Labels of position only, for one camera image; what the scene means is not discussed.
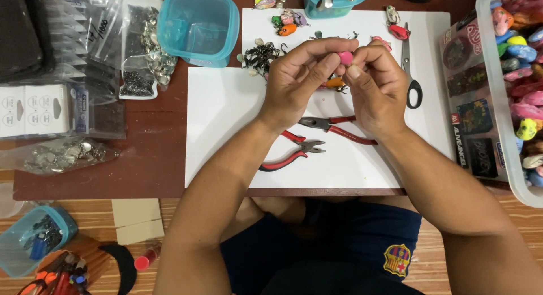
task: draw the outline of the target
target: black and red pliers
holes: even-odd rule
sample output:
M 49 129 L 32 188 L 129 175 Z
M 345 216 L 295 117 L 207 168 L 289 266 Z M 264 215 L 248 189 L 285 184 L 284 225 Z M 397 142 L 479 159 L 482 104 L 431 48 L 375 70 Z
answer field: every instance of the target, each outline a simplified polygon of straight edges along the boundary
M 361 145 L 376 145 L 377 144 L 377 141 L 375 140 L 358 137 L 356 135 L 353 135 L 347 132 L 344 129 L 340 129 L 339 127 L 333 125 L 333 124 L 350 122 L 350 121 L 356 121 L 356 116 L 337 117 L 337 118 L 328 118 L 328 119 L 304 117 L 304 118 L 301 118 L 300 121 L 298 121 L 298 123 L 301 125 L 308 126 L 310 128 L 326 130 L 326 132 L 335 132 L 336 134 L 341 135 L 354 142 L 360 143 Z
M 302 146 L 302 149 L 292 153 L 291 156 L 289 156 L 287 159 L 278 162 L 278 163 L 263 163 L 261 164 L 260 168 L 258 168 L 260 171 L 264 172 L 272 172 L 277 171 L 281 168 L 284 168 L 288 166 L 290 163 L 292 163 L 296 158 L 298 157 L 307 157 L 306 153 L 324 153 L 325 150 L 321 150 L 319 148 L 315 148 L 314 146 L 322 145 L 326 142 L 324 141 L 305 141 L 305 137 L 298 137 L 295 134 L 285 130 L 281 133 L 282 136 L 287 137 L 290 141 L 296 143 L 299 146 Z

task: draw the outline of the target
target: blue plastic container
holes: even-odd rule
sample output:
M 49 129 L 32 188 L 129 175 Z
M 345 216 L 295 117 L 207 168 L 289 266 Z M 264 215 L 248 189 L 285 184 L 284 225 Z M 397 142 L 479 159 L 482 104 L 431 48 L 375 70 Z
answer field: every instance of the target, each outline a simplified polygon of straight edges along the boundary
M 334 5 L 332 7 L 325 8 L 322 11 L 316 9 L 316 4 L 319 0 L 303 0 L 303 4 L 308 18 L 313 20 L 324 20 L 327 18 L 343 17 L 352 10 L 352 7 L 363 1 L 364 0 L 334 0 Z
M 164 0 L 156 35 L 169 54 L 203 67 L 223 68 L 240 32 L 232 0 Z
M 30 258 L 31 249 L 23 247 L 40 233 L 40 230 L 33 229 L 33 225 L 46 215 L 51 217 L 63 234 L 60 243 L 51 251 L 59 250 L 77 233 L 77 224 L 63 208 L 39 206 L 32 209 L 0 235 L 0 267 L 10 277 L 26 276 L 40 263 L 41 259 L 36 261 Z

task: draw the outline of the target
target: fc barcelona crest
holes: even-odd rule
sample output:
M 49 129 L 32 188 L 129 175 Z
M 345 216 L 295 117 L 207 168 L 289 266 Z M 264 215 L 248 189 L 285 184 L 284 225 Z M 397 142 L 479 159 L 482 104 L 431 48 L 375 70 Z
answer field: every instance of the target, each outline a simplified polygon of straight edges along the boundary
M 406 276 L 407 266 L 411 261 L 411 252 L 405 244 L 389 246 L 384 252 L 384 257 L 386 259 L 383 264 L 385 271 L 400 277 Z

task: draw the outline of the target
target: scissors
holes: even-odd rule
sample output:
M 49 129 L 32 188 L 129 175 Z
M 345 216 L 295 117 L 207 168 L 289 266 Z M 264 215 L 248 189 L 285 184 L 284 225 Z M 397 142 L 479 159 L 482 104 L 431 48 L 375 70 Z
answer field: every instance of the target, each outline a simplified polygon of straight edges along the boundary
M 417 80 L 413 80 L 413 77 L 411 76 L 411 58 L 410 58 L 410 51 L 409 51 L 409 38 L 404 40 L 404 46 L 402 49 L 402 65 L 404 67 L 405 72 L 407 73 L 407 78 L 409 79 L 409 88 L 407 89 L 407 107 L 410 109 L 417 109 L 420 107 L 420 104 L 423 103 L 423 89 L 420 87 L 419 82 Z M 414 89 L 417 91 L 417 103 L 415 105 L 411 104 L 411 98 L 410 98 L 410 92 Z

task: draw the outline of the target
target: black scissors handle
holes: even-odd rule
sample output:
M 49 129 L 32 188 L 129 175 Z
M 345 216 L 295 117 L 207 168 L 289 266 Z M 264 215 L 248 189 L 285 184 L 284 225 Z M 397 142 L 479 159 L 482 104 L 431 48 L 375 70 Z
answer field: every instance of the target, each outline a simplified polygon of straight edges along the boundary
M 417 91 L 417 103 L 413 106 L 411 104 L 411 98 L 410 93 L 411 90 L 414 89 Z M 414 110 L 420 107 L 420 105 L 423 103 L 423 89 L 420 87 L 419 82 L 417 80 L 411 81 L 411 84 L 409 85 L 409 88 L 407 89 L 407 107 Z

